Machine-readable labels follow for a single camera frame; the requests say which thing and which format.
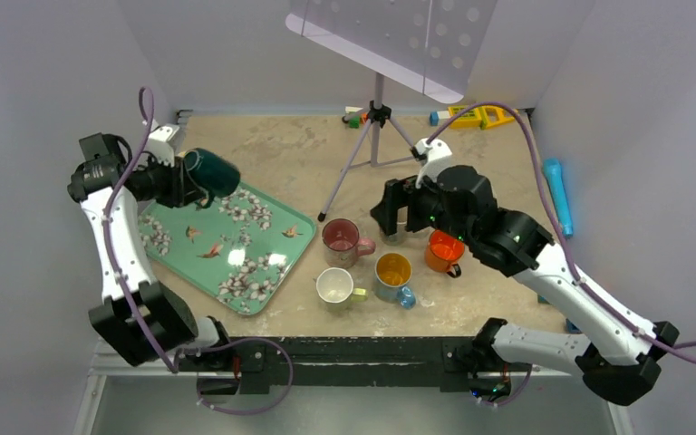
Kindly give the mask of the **lime green mug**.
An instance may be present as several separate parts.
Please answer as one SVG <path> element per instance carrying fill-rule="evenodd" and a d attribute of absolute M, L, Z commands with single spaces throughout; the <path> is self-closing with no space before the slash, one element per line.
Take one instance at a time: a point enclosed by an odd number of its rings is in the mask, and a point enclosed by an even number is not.
<path fill-rule="evenodd" d="M 340 267 L 325 269 L 315 280 L 316 293 L 330 312 L 346 310 L 351 304 L 368 300 L 369 292 L 357 287 L 351 274 Z"/>

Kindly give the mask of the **blue butterfly mug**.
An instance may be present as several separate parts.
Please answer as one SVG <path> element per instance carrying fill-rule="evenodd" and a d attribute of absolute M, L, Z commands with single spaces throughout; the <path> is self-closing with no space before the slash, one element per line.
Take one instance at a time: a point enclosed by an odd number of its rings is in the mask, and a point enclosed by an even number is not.
<path fill-rule="evenodd" d="M 411 262 L 399 253 L 381 255 L 375 262 L 372 291 L 384 302 L 412 309 L 417 299 L 410 287 Z"/>

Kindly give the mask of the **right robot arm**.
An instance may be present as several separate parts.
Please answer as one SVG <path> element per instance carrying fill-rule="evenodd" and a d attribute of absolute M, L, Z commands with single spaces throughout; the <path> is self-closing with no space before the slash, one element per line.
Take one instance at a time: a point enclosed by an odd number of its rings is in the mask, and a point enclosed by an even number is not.
<path fill-rule="evenodd" d="M 458 357 L 470 368 L 526 363 L 581 377 L 598 397 L 628 406 L 657 382 L 660 359 L 679 332 L 626 308 L 587 275 L 575 272 L 562 246 L 528 214 L 501 207 L 489 180 L 467 165 L 436 178 L 388 180 L 372 218 L 384 235 L 434 228 L 463 243 L 484 266 L 545 298 L 580 331 L 570 334 L 528 330 L 490 318 Z"/>

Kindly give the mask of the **orange mug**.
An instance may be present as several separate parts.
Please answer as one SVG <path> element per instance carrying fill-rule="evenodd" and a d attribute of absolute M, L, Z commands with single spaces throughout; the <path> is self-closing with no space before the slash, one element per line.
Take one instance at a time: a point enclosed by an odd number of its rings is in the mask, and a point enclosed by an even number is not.
<path fill-rule="evenodd" d="M 429 269 L 459 278 L 462 275 L 459 261 L 465 250 L 466 246 L 457 238 L 434 230 L 429 236 L 424 260 Z"/>

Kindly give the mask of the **pink skull mug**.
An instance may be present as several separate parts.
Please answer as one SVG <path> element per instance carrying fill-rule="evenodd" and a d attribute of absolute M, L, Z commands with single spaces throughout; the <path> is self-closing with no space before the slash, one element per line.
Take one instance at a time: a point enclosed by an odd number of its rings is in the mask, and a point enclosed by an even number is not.
<path fill-rule="evenodd" d="M 350 268 L 359 258 L 375 252 L 376 243 L 362 237 L 355 223 L 346 218 L 329 221 L 323 228 L 324 258 L 332 267 Z"/>

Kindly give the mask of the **dark green mug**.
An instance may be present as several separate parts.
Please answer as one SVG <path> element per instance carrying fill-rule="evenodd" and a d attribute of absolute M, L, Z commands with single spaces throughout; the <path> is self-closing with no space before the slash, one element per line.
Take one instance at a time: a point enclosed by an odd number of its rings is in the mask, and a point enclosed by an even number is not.
<path fill-rule="evenodd" d="M 233 194 L 240 183 L 240 172 L 235 164 L 202 148 L 185 152 L 183 166 L 188 177 L 204 193 L 197 202 L 201 208 L 209 208 L 216 198 Z"/>

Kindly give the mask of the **cream dragon mug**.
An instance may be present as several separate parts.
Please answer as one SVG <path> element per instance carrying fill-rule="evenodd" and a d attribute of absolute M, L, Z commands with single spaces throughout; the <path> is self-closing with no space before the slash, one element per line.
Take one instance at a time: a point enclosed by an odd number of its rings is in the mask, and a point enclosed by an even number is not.
<path fill-rule="evenodd" d="M 379 231 L 381 241 L 387 246 L 399 246 L 408 238 L 409 232 L 406 228 L 406 222 L 397 222 L 396 231 L 392 234 L 387 234 L 382 230 Z"/>

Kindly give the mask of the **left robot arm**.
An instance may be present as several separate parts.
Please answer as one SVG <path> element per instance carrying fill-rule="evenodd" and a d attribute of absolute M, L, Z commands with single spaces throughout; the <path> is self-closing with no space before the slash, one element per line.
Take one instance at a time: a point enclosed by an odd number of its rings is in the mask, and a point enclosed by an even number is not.
<path fill-rule="evenodd" d="M 209 205 L 235 192 L 237 166 L 201 148 L 178 156 L 157 132 L 139 150 L 110 133 L 82 138 L 79 145 L 85 161 L 67 190 L 90 223 L 101 263 L 101 304 L 88 312 L 92 328 L 134 367 L 187 350 L 198 351 L 210 370 L 226 369 L 234 346 L 222 323 L 196 319 L 153 274 L 140 239 L 138 205 L 151 200 L 167 208 Z"/>

